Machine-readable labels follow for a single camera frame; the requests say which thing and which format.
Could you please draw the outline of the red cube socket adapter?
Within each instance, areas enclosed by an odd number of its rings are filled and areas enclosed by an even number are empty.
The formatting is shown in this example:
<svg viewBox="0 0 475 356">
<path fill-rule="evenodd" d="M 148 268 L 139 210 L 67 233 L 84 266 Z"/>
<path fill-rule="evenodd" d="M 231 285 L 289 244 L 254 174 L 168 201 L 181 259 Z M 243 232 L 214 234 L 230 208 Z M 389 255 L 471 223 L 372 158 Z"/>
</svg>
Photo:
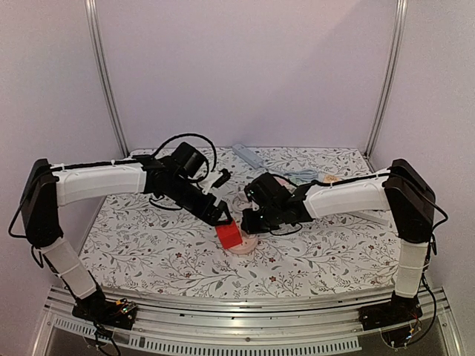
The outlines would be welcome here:
<svg viewBox="0 0 475 356">
<path fill-rule="evenodd" d="M 215 231 L 224 249 L 233 248 L 243 242 L 240 230 L 234 220 L 228 225 L 216 226 Z"/>
</svg>

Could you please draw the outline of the round pink power socket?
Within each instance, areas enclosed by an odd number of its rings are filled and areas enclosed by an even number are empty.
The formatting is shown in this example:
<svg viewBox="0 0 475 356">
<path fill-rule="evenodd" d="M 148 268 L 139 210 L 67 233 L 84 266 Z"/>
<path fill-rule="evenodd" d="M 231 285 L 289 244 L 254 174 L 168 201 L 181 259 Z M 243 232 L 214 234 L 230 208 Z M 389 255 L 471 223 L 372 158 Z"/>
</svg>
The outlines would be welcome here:
<svg viewBox="0 0 475 356">
<path fill-rule="evenodd" d="M 247 255 L 252 253 L 258 245 L 258 238 L 256 235 L 248 235 L 246 233 L 241 234 L 242 242 L 239 245 L 235 245 L 229 249 L 229 252 L 236 255 Z"/>
</svg>

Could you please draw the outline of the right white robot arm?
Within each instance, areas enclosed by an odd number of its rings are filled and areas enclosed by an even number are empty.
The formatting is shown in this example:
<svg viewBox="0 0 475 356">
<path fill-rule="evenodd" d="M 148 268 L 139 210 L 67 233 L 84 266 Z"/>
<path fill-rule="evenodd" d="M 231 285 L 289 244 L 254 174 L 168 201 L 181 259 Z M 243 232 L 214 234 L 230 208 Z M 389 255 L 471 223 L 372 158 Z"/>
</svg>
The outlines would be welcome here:
<svg viewBox="0 0 475 356">
<path fill-rule="evenodd" d="M 277 231 L 327 216 L 378 211 L 400 239 L 396 281 L 390 300 L 358 310 L 365 331 L 408 323 L 422 316 L 419 289 L 427 286 L 425 272 L 436 251 L 434 216 L 442 209 L 433 189 L 405 159 L 367 176 L 335 182 L 313 180 L 289 190 L 276 174 L 265 173 L 244 188 L 252 208 L 243 211 L 247 234 Z"/>
</svg>

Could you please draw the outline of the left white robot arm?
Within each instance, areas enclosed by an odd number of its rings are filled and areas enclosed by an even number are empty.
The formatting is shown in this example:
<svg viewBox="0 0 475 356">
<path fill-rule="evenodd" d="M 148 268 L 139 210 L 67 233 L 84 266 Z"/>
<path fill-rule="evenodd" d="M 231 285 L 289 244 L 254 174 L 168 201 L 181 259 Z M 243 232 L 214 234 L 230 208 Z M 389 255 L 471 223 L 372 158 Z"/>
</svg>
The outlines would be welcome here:
<svg viewBox="0 0 475 356">
<path fill-rule="evenodd" d="M 61 213 L 70 206 L 99 202 L 112 195 L 164 196 L 211 227 L 232 223 L 228 205 L 218 201 L 203 185 L 228 179 L 226 171 L 216 177 L 207 172 L 194 178 L 203 165 L 201 158 L 134 156 L 117 161 L 53 165 L 47 159 L 33 163 L 19 206 L 10 225 L 22 221 L 23 233 L 9 231 L 16 239 L 29 242 L 40 266 L 47 266 L 74 299 L 74 311 L 83 319 L 116 326 L 131 322 L 136 304 L 127 299 L 107 299 L 99 282 L 83 264 L 62 227 Z"/>
</svg>

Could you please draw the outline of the beige cube socket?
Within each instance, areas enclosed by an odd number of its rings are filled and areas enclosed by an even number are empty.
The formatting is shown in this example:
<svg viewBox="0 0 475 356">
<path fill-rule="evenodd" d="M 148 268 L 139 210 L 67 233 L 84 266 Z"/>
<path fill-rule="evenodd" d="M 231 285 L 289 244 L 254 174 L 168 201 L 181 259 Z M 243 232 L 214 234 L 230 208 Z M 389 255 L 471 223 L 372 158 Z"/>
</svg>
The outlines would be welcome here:
<svg viewBox="0 0 475 356">
<path fill-rule="evenodd" d="M 330 174 L 326 174 L 323 178 L 324 183 L 335 183 L 335 182 L 339 182 L 340 180 L 341 180 L 340 178 L 330 175 Z"/>
</svg>

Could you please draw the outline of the light blue power strip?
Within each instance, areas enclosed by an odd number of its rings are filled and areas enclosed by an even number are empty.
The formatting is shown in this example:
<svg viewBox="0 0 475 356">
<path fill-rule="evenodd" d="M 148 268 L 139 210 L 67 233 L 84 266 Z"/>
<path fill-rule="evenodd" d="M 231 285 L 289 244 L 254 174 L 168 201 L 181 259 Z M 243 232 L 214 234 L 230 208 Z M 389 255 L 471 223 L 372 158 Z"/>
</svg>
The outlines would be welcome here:
<svg viewBox="0 0 475 356">
<path fill-rule="evenodd" d="M 259 157 L 255 152 L 247 148 L 242 144 L 234 144 L 232 146 L 232 151 L 235 155 L 241 158 L 245 163 L 253 167 L 254 169 L 258 169 L 263 167 L 263 159 Z"/>
</svg>

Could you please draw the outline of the floral patterned table mat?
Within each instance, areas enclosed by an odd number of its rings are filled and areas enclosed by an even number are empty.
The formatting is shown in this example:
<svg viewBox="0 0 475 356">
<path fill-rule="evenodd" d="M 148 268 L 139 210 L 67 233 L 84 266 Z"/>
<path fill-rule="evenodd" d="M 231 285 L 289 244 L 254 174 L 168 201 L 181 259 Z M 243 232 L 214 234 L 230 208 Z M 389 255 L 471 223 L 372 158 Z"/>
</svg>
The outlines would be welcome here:
<svg viewBox="0 0 475 356">
<path fill-rule="evenodd" d="M 168 199 L 112 195 L 80 252 L 103 286 L 189 297 L 307 297 L 391 286 L 394 229 L 350 214 L 258 237 L 236 255 L 216 231 Z"/>
</svg>

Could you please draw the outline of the white power strip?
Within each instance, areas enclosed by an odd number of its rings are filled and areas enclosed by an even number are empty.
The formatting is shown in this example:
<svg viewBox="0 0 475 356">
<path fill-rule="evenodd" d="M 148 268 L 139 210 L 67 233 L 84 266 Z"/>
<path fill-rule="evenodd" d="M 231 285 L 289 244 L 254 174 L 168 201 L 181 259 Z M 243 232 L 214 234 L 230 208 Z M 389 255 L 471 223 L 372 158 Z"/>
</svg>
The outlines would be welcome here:
<svg viewBox="0 0 475 356">
<path fill-rule="evenodd" d="M 386 211 L 355 211 L 350 213 L 350 215 L 380 225 L 387 225 L 390 221 Z"/>
</svg>

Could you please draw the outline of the aluminium front rail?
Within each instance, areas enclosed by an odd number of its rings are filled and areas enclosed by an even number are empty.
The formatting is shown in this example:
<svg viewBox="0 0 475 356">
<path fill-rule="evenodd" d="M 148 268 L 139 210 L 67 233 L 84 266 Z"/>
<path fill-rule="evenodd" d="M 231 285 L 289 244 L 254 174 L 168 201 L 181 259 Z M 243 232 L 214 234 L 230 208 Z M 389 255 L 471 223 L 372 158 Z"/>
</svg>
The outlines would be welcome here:
<svg viewBox="0 0 475 356">
<path fill-rule="evenodd" d="M 108 298 L 137 302 L 135 324 L 114 330 L 107 352 L 123 355 L 464 355 L 445 291 L 421 291 L 416 344 L 394 349 L 389 329 L 365 330 L 361 307 L 390 299 L 389 288 L 313 297 L 243 300 L 180 297 L 124 289 Z"/>
</svg>

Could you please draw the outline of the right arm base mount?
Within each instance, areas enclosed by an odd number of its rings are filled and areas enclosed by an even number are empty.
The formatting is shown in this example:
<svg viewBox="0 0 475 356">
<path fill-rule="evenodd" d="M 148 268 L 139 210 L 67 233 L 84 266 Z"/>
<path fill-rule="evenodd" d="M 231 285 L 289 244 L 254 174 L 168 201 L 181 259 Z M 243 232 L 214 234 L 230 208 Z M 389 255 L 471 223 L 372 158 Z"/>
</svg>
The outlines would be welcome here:
<svg viewBox="0 0 475 356">
<path fill-rule="evenodd" d="M 358 309 L 364 331 L 379 329 L 382 340 L 392 349 L 404 348 L 422 330 L 419 299 L 393 299 Z"/>
</svg>

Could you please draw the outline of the right aluminium corner post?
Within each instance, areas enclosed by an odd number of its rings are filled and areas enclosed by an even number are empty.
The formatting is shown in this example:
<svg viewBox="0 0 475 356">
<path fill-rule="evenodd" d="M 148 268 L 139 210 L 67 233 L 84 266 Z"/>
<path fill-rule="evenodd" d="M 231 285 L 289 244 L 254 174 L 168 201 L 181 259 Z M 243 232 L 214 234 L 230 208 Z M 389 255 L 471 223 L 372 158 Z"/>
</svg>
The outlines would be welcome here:
<svg viewBox="0 0 475 356">
<path fill-rule="evenodd" d="M 404 27 L 407 17 L 408 0 L 398 0 L 396 2 L 395 21 L 393 25 L 393 33 L 390 41 L 390 50 L 387 59 L 387 65 L 382 82 L 381 92 L 376 106 L 375 116 L 371 125 L 370 134 L 364 149 L 364 157 L 370 161 L 376 149 L 381 127 L 384 121 L 384 115 L 390 101 L 390 94 L 393 86 L 394 77 L 396 75 L 399 54 L 402 47 L 404 37 Z"/>
</svg>

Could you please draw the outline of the aluminium corner post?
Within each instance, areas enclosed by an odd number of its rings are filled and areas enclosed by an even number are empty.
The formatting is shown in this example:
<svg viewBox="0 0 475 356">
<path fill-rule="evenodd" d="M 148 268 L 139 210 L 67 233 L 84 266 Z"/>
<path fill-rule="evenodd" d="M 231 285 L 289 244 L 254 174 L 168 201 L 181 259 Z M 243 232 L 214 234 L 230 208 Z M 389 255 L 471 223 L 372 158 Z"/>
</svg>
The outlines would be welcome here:
<svg viewBox="0 0 475 356">
<path fill-rule="evenodd" d="M 88 30 L 91 37 L 92 50 L 96 62 L 96 69 L 99 76 L 99 83 L 102 87 L 102 92 L 105 99 L 106 109 L 111 121 L 111 127 L 117 141 L 119 152 L 123 156 L 129 155 L 128 145 L 125 139 L 125 133 L 119 117 L 116 100 L 114 98 L 114 91 L 111 84 L 111 78 L 108 71 L 105 49 L 102 41 L 99 14 L 97 10 L 96 1 L 85 0 L 85 13 L 88 21 Z"/>
<path fill-rule="evenodd" d="M 390 94 L 393 86 L 394 77 L 396 75 L 399 54 L 402 47 L 404 37 L 404 27 L 407 17 L 408 0 L 398 0 L 396 2 L 395 21 L 393 25 L 393 33 L 390 41 L 390 50 L 387 59 L 387 65 L 382 82 L 381 92 L 376 106 L 375 116 L 371 125 L 370 134 L 364 149 L 364 157 L 370 161 L 376 149 L 381 127 L 384 121 L 384 115 L 390 101 Z"/>
</svg>

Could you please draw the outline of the left aluminium corner post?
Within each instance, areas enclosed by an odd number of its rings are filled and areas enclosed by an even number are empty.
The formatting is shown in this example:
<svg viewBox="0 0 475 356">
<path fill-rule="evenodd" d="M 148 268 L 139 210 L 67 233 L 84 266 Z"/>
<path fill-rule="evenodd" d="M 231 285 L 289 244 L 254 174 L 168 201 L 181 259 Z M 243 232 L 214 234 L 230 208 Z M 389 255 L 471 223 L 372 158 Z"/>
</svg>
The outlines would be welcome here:
<svg viewBox="0 0 475 356">
<path fill-rule="evenodd" d="M 97 10 L 96 1 L 85 0 L 85 13 L 88 21 L 88 30 L 91 37 L 92 50 L 96 62 L 96 69 L 99 76 L 99 83 L 102 87 L 102 92 L 105 99 L 106 109 L 111 121 L 111 127 L 117 141 L 119 152 L 123 156 L 129 155 L 128 145 L 125 139 L 125 133 L 119 117 L 116 100 L 114 98 L 114 91 L 111 84 L 111 78 L 108 71 L 105 49 L 102 41 L 99 14 Z"/>
</svg>

